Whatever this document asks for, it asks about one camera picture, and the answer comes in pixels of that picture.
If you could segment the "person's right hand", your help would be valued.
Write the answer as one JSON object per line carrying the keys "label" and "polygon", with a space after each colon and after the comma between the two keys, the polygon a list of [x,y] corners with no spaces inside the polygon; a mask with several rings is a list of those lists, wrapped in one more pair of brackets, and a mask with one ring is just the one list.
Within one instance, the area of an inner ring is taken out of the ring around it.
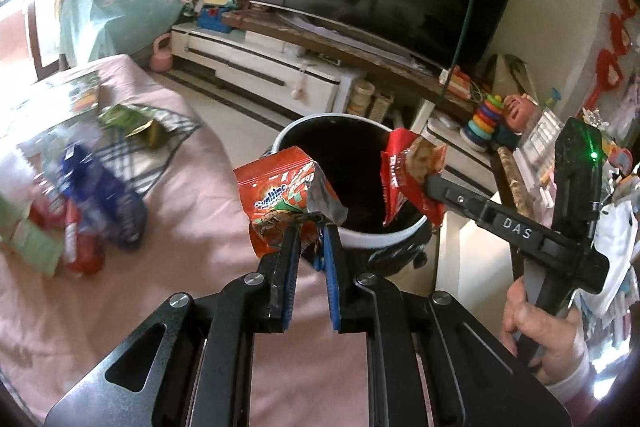
{"label": "person's right hand", "polygon": [[536,377],[546,386],[581,383],[589,374],[588,350],[579,311],[572,307],[564,319],[553,317],[526,299],[524,277],[506,292],[500,338],[512,355],[518,354],[515,333],[544,349],[534,361]]}

